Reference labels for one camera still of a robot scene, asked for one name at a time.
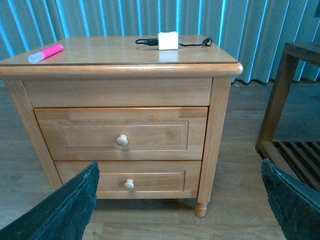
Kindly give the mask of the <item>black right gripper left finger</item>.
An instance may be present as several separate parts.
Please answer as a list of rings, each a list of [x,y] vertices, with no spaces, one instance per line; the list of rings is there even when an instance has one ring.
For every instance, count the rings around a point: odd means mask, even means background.
[[[100,171],[91,163],[30,211],[1,229],[2,240],[81,240],[97,202]]]

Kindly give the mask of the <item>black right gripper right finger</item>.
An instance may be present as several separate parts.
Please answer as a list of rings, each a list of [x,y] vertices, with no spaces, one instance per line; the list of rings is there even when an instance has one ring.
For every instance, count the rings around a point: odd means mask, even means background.
[[[270,208],[287,240],[320,238],[320,193],[279,169],[269,159],[261,177]]]

